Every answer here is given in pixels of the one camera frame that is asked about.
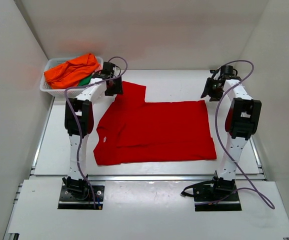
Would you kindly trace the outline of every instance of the orange cloth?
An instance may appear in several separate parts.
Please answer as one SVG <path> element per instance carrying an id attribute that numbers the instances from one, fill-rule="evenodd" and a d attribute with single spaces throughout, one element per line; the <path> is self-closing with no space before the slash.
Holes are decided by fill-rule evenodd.
<path id="1" fill-rule="evenodd" d="M 77 86 L 99 67 L 95 55 L 88 53 L 45 71 L 44 77 L 52 89 L 66 89 Z"/>

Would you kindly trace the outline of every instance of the black cable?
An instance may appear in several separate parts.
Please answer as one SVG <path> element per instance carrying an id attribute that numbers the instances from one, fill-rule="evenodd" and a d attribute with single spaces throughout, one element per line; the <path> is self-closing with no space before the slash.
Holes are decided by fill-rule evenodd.
<path id="1" fill-rule="evenodd" d="M 88 189 L 88 194 L 86 195 L 86 197 L 84 199 L 79 199 L 79 198 L 76 198 L 75 196 L 73 196 L 73 198 L 75 198 L 78 201 L 84 201 L 87 199 L 88 196 L 89 196 L 89 189 Z"/>
<path id="2" fill-rule="evenodd" d="M 237 69 L 233 69 L 235 71 L 235 76 L 238 76 L 238 70 Z"/>
<path id="3" fill-rule="evenodd" d="M 119 70 L 120 70 L 120 72 L 119 72 L 119 74 L 118 74 L 118 76 L 121 74 L 121 68 L 119 67 L 119 66 L 115 66 L 116 68 L 118 68 Z"/>

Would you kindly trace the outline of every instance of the metal frame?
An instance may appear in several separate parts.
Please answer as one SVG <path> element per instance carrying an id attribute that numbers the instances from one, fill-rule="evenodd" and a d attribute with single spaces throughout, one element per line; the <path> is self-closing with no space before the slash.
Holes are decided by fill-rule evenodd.
<path id="1" fill-rule="evenodd" d="M 48 125 L 48 121 L 50 118 L 51 110 L 53 108 L 54 101 L 55 101 L 55 97 L 53 97 L 51 100 L 50 107 L 49 107 L 49 110 L 45 119 L 45 123 L 42 128 L 41 136 L 40 136 L 39 143 L 35 152 L 34 160 L 32 163 L 32 169 L 30 173 L 31 177 L 34 176 L 35 174 L 35 167 L 37 165 L 41 145 L 44 140 L 44 136 L 46 133 L 46 129 L 47 129 L 47 125 Z M 258 165 L 260 173 L 250 174 L 249 177 L 252 180 L 266 180 L 267 178 L 262 169 L 261 159 L 258 154 L 257 147 L 256 147 L 253 137 L 250 138 L 250 143 L 251 143 L 251 148 L 254 153 L 256 163 Z M 88 179 L 90 181 L 202 181 L 202 180 L 208 180 L 210 179 L 210 177 L 212 177 L 212 175 L 92 175 L 92 176 L 89 176 Z M 237 174 L 236 179 L 243 180 L 245 178 L 243 177 L 243 175 Z"/>
<path id="2" fill-rule="evenodd" d="M 5 229 L 3 240 L 17 240 L 18 237 L 19 237 L 19 234 L 17 234 L 17 233 L 8 233 L 8 231 L 9 231 L 9 226 L 10 226 L 10 223 L 11 223 L 11 219 L 12 219 L 14 213 L 15 213 L 16 205 L 17 205 L 17 202 L 18 202 L 18 199 L 19 199 L 19 196 L 20 196 L 20 191 L 21 191 L 22 187 L 23 187 L 23 184 L 22 183 L 19 184 L 18 189 L 16 191 L 16 194 L 14 196 L 13 207 L 12 207 L 12 211 L 11 211 L 11 214 L 10 214 L 10 217 L 9 217 L 8 225 L 7 225 L 6 229 Z"/>
<path id="3" fill-rule="evenodd" d="M 17 234 L 14 234 L 14 232 L 17 232 L 17 231 L 13 231 L 13 233 L 8 233 L 7 232 L 7 234 L 6 234 L 6 237 L 3 239 L 3 240 L 15 240 L 15 239 L 17 239 Z M 289 240 L 289 236 L 288 236 L 289 234 L 285 234 L 285 236 L 283 236 L 282 238 L 281 238 L 281 240 L 282 239 L 285 239 L 285 240 Z"/>
<path id="4" fill-rule="evenodd" d="M 39 157 L 41 145 L 43 144 L 43 140 L 44 140 L 44 137 L 45 137 L 45 133 L 46 133 L 47 125 L 48 125 L 48 122 L 49 122 L 51 110 L 53 109 L 54 101 L 55 101 L 55 97 L 53 96 L 52 99 L 51 99 L 51 102 L 50 102 L 48 113 L 47 113 L 45 121 L 44 121 L 44 125 L 43 125 L 43 128 L 42 128 L 42 132 L 41 132 L 41 135 L 40 135 L 38 146 L 36 148 L 35 155 L 34 155 L 34 158 L 33 158 L 33 163 L 32 163 L 33 167 L 35 167 L 37 165 L 37 160 L 38 160 L 38 157 Z"/>

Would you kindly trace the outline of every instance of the red t-shirt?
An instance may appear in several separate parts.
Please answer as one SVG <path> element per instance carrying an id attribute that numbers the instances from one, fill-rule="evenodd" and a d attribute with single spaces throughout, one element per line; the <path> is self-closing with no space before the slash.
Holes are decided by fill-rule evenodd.
<path id="1" fill-rule="evenodd" d="M 145 102 L 145 86 L 122 84 L 96 129 L 98 165 L 217 158 L 204 100 Z"/>

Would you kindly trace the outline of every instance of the white wall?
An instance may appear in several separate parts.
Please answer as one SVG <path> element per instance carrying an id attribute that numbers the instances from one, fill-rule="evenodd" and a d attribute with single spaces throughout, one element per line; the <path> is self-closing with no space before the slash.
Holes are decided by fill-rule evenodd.
<path id="1" fill-rule="evenodd" d="M 39 90 L 46 62 L 14 1 L 0 0 L 0 239 L 49 108 L 50 98 Z"/>
<path id="2" fill-rule="evenodd" d="M 16 1 L 48 58 L 90 51 L 125 57 L 130 69 L 208 69 L 237 59 L 268 2 Z"/>
<path id="3" fill-rule="evenodd" d="M 241 59 L 255 64 L 245 85 L 262 101 L 256 144 L 289 216 L 289 0 L 269 1 Z M 247 68 L 239 64 L 238 70 Z"/>

